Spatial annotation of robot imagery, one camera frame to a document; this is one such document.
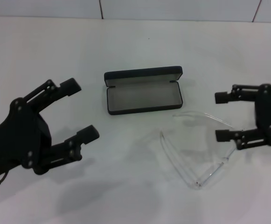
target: white tile wall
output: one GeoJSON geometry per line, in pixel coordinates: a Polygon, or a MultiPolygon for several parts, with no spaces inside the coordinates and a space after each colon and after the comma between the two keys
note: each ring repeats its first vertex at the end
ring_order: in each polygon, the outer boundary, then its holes
{"type": "Polygon", "coordinates": [[[0,16],[101,19],[99,0],[0,0],[0,16]]]}
{"type": "Polygon", "coordinates": [[[101,0],[105,19],[252,21],[260,0],[101,0]]]}

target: white tabletop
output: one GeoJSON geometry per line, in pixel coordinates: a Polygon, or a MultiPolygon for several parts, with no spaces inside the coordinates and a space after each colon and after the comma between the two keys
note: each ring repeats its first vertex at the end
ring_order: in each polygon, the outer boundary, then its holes
{"type": "Polygon", "coordinates": [[[217,184],[192,190],[164,175],[162,149],[146,140],[185,109],[253,128],[252,103],[216,105],[214,93],[271,83],[271,24],[0,18],[0,122],[13,99],[70,77],[83,90],[42,112],[53,142],[91,124],[100,138],[80,162],[9,172],[0,224],[271,224],[271,147],[236,151],[217,184]],[[108,114],[105,72],[172,65],[184,71],[182,109],[108,114]]]}

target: open case lid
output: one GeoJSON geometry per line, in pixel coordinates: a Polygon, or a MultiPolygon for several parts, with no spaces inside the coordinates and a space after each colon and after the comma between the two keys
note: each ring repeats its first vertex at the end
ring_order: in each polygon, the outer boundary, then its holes
{"type": "Polygon", "coordinates": [[[112,71],[104,74],[111,115],[181,108],[181,66],[112,71]]]}

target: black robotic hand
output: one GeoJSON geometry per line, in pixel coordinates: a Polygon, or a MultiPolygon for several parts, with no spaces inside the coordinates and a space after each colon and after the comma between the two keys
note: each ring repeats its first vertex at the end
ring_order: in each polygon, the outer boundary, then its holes
{"type": "Polygon", "coordinates": [[[217,104],[229,101],[255,102],[256,129],[248,131],[216,130],[217,141],[234,140],[238,150],[268,145],[271,146],[271,85],[233,85],[231,93],[217,92],[217,104]]]}
{"type": "Polygon", "coordinates": [[[42,175],[51,168],[82,159],[81,144],[99,138],[98,131],[88,126],[65,142],[52,146],[48,125],[39,114],[53,102],[80,90],[73,78],[60,87],[48,80],[26,97],[13,100],[9,115],[0,124],[0,175],[5,174],[0,184],[8,171],[19,165],[42,175]]]}

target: tile grout line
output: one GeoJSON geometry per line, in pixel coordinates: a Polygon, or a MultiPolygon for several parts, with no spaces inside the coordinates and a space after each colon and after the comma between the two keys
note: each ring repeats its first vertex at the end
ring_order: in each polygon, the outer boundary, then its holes
{"type": "Polygon", "coordinates": [[[104,17],[103,17],[103,11],[102,11],[102,4],[101,4],[101,0],[99,0],[99,5],[100,5],[100,12],[101,12],[101,19],[104,20],[104,17]]]}
{"type": "Polygon", "coordinates": [[[255,16],[253,17],[252,22],[254,22],[254,21],[255,21],[255,19],[256,19],[257,12],[258,12],[258,10],[259,10],[259,8],[260,8],[260,6],[261,6],[261,3],[262,3],[262,0],[260,0],[259,4],[258,4],[258,6],[257,6],[257,10],[256,10],[256,13],[255,13],[255,16]]]}

